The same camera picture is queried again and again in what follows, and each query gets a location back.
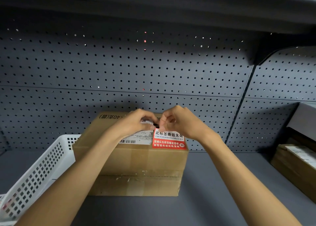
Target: barcode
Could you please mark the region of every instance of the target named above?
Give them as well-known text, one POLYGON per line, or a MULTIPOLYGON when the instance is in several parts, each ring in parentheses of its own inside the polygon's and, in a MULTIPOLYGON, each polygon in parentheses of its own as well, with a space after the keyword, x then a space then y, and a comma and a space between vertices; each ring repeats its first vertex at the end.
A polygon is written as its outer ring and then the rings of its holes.
POLYGON ((136 143, 136 140, 121 140, 120 143, 126 143, 126 144, 135 144, 136 143))

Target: red and white sticker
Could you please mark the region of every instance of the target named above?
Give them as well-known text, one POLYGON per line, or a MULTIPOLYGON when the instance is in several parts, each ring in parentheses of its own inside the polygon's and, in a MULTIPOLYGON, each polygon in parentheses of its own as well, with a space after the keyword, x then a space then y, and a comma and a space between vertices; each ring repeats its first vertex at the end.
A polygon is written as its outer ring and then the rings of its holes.
POLYGON ((159 132, 155 129, 153 148, 186 149, 183 135, 176 131, 159 132))

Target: white plastic basket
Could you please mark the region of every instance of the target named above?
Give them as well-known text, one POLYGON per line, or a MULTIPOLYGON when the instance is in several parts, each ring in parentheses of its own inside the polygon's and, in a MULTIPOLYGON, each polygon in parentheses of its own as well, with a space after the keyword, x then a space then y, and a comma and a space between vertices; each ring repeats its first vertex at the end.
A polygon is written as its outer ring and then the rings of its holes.
POLYGON ((13 225, 74 162, 81 135, 61 135, 0 200, 0 225, 13 225))

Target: shelf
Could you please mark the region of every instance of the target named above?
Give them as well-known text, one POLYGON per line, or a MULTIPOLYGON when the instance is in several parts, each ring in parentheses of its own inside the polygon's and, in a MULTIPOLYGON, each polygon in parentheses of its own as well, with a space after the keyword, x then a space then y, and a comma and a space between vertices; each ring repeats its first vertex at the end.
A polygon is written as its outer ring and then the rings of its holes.
MULTIPOLYGON (((5 193, 41 151, 8 151, 0 156, 0 193, 5 193)), ((316 222, 316 204, 258 153, 237 157, 298 218, 316 222)), ((206 153, 190 153, 178 197, 96 197, 83 203, 72 225, 246 225, 206 153)))

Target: person's right hand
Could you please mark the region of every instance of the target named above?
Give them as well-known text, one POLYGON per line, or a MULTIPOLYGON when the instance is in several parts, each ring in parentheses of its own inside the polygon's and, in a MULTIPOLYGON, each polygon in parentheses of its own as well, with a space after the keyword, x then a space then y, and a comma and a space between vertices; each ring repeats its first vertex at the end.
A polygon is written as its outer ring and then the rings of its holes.
POLYGON ((184 137, 199 140, 203 135, 213 132, 188 108, 177 105, 166 110, 160 119, 159 131, 176 131, 184 137))

